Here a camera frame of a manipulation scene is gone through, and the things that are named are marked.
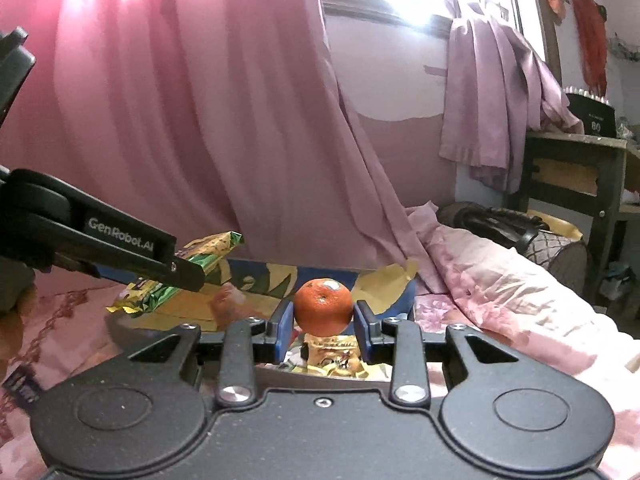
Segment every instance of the plastic wrapper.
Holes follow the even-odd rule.
[[[242,235],[229,231],[189,242],[175,255],[200,265],[206,275],[216,268],[221,258],[240,243]],[[122,309],[127,314],[140,316],[155,311],[180,291],[176,286],[141,278],[136,283],[130,283],[108,310],[115,312]]]

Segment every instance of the silver bolt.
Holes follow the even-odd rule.
[[[244,386],[227,386],[220,391],[220,398],[226,402],[245,402],[251,397],[251,390]]]
[[[419,402],[427,396],[427,391],[415,384],[400,386],[394,393],[396,397],[403,402]]]
[[[319,399],[314,400],[314,404],[318,408],[328,408],[334,402],[331,399],[327,399],[326,397],[320,397]]]

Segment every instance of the tangerine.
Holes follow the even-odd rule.
[[[316,337],[338,335],[353,317],[351,291],[331,278],[310,280],[293,297],[293,315],[304,332]]]

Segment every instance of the desk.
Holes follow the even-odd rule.
[[[534,198],[593,218],[594,266],[583,297],[594,304],[618,222],[640,220],[640,206],[620,204],[623,189],[640,190],[640,151],[634,142],[562,132],[527,134],[520,190],[510,207],[526,211]]]

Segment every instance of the black bag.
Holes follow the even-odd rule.
[[[438,211],[441,224],[466,229],[546,269],[561,285],[582,294],[589,261],[582,240],[571,240],[550,231],[539,216],[519,211],[486,208],[473,202],[456,202]]]

